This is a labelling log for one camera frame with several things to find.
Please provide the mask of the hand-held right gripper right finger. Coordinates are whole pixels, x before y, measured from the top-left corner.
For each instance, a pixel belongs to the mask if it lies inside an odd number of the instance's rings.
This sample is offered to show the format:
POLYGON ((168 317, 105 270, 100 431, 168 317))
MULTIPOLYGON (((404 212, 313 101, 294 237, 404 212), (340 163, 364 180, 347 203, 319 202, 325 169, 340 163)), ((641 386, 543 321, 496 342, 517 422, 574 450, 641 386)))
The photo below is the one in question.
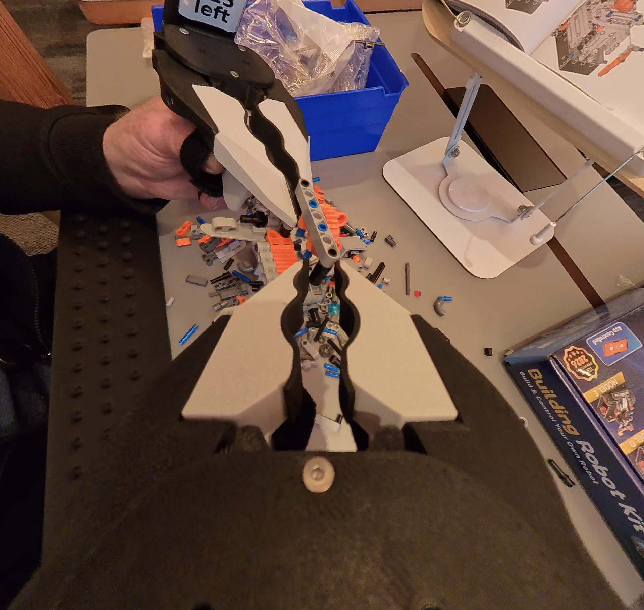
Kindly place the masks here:
POLYGON ((357 448, 381 427, 453 421, 457 408, 418 325, 426 322, 339 262, 342 347, 339 403, 357 448))

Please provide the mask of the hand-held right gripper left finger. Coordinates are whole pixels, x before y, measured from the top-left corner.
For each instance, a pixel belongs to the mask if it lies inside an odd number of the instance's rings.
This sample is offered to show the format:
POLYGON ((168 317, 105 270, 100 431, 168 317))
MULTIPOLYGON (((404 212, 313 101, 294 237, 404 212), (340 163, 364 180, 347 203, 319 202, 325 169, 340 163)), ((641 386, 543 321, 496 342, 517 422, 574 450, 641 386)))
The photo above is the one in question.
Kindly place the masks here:
POLYGON ((274 448, 306 448, 307 392, 295 334, 303 326, 307 266, 295 264, 229 317, 183 410, 187 419, 255 426, 274 448))

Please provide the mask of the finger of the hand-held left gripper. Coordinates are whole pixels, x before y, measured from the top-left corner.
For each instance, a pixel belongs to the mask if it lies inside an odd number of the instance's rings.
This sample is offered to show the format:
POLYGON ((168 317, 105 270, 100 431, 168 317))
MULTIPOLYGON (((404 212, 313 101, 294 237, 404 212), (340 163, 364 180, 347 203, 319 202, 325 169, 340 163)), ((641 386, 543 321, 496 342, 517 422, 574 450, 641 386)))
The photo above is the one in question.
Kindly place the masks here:
POLYGON ((278 128, 286 152, 298 166, 299 177, 311 178, 309 139, 303 135, 286 104, 279 100, 263 100, 259 103, 259 110, 278 128))
MULTIPOLYGON (((270 141, 269 151, 275 160, 271 162, 264 144, 250 132, 246 110, 238 99, 214 87, 194 85, 193 90, 218 129, 213 145, 215 158, 270 212, 294 227, 300 217, 297 201, 291 197, 290 182, 297 183, 300 177, 279 130, 270 141)), ((259 109, 252 117, 265 118, 259 109)), ((267 125, 275 127, 270 121, 267 125)))

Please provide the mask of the blue plastic bin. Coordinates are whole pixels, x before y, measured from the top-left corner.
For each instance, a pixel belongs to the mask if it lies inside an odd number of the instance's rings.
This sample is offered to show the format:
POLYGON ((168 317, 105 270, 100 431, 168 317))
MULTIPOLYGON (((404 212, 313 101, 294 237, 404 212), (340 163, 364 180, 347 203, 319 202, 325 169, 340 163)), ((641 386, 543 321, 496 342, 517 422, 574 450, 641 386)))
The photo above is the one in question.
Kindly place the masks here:
MULTIPOLYGON (((328 0, 302 3, 337 22, 367 24, 353 0, 341 8, 334 8, 328 0)), ((406 86, 407 80, 378 38, 366 89, 294 98, 305 119, 310 160, 374 151, 406 86)))

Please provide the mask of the clear plastic bag with pieces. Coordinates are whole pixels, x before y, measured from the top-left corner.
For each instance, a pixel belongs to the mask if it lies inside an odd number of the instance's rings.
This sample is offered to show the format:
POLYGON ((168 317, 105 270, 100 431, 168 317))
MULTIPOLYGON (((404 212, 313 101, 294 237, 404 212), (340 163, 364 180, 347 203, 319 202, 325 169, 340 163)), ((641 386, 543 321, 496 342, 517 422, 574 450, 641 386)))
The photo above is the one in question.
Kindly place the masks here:
POLYGON ((235 41, 261 56, 294 97, 365 87, 380 31, 342 23, 305 8, 301 0, 255 0, 235 41))

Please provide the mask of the orange and grey wing assembly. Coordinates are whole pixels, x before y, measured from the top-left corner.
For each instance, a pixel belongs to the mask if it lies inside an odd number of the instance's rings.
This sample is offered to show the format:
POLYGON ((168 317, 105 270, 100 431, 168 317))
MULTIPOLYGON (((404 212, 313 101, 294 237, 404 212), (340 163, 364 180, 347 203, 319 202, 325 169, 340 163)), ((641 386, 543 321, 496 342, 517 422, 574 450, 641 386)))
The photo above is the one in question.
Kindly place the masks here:
POLYGON ((253 274, 266 286, 285 274, 297 262, 309 267, 309 284, 318 286, 334 275, 335 265, 344 257, 359 260, 366 251, 362 235, 350 232, 347 216, 325 198, 317 178, 300 180, 296 185, 296 204, 301 209, 294 225, 288 225, 260 197, 233 188, 234 179, 224 175, 226 200, 233 216, 215 216, 198 223, 200 247, 208 263, 225 264, 240 252, 252 250, 254 265, 239 273, 253 274))

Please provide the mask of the pile of small building pieces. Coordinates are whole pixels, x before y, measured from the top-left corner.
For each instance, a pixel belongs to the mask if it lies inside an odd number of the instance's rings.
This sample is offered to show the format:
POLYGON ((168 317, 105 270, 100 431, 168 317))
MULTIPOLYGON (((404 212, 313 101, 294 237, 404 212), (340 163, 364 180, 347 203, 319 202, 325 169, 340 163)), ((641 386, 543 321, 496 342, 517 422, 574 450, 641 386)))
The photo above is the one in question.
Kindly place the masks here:
MULTIPOLYGON (((320 186, 326 198, 348 216, 354 227, 377 232, 368 246, 372 268, 385 264, 385 291, 413 313, 445 331, 451 340, 457 316, 462 315, 465 295, 462 272, 455 260, 430 233, 402 199, 382 179, 375 185, 332 187, 324 177, 320 186)), ((157 217, 167 324, 171 356, 176 358, 216 318, 215 304, 236 295, 251 296, 250 282, 258 281, 251 263, 256 261, 253 242, 224 262, 214 258, 211 265, 196 239, 176 244, 176 231, 186 221, 197 225, 197 217, 210 222, 215 213, 198 212, 197 204, 177 201, 168 204, 157 217)))

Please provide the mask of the person's left forearm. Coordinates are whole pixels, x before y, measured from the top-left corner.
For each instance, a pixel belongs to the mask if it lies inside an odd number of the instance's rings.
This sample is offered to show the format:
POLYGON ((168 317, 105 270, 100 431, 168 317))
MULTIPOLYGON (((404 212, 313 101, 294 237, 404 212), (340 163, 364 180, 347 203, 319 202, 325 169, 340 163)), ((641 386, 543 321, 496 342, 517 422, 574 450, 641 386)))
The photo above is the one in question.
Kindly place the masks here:
POLYGON ((129 205, 103 152, 105 131, 125 112, 1 100, 1 213, 129 205))

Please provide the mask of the person's left hand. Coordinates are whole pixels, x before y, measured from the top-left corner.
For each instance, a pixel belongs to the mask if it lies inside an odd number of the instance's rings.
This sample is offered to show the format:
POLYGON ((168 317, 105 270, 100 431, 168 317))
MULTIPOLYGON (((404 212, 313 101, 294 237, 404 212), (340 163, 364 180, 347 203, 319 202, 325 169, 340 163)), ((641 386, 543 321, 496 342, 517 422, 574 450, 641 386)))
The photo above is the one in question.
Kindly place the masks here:
POLYGON ((198 192, 181 163, 181 147, 194 131, 161 97, 146 100, 110 125, 103 151, 124 193, 140 200, 199 199, 206 210, 226 209, 224 198, 198 192))

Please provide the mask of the black perforated mat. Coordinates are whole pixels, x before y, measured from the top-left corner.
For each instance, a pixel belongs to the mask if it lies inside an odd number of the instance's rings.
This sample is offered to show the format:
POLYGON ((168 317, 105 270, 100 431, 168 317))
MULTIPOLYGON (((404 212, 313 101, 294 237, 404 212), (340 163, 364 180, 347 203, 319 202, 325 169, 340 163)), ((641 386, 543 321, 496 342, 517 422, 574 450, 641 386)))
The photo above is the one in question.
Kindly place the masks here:
POLYGON ((61 212, 43 557, 102 443, 170 360, 156 219, 61 212))

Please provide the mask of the white booklet stand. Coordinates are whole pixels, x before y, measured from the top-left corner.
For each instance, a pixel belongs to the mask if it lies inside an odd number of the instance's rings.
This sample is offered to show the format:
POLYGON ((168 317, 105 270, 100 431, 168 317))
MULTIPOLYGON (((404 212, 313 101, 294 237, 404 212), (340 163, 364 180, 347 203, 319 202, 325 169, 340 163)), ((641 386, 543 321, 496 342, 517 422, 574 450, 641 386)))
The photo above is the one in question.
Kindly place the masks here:
POLYGON ((387 162, 384 179, 472 275, 490 279, 554 236, 542 207, 595 165, 564 178, 482 77, 446 89, 412 57, 455 115, 450 137, 387 162))

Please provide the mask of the blue robot kit box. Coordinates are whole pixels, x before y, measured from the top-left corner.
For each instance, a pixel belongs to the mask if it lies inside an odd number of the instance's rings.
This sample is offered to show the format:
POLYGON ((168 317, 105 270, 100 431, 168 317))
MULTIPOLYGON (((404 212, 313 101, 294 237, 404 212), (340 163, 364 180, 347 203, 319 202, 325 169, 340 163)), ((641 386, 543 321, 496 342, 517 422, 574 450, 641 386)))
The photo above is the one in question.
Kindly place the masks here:
POLYGON ((504 360, 595 507, 643 574, 643 289, 504 360))

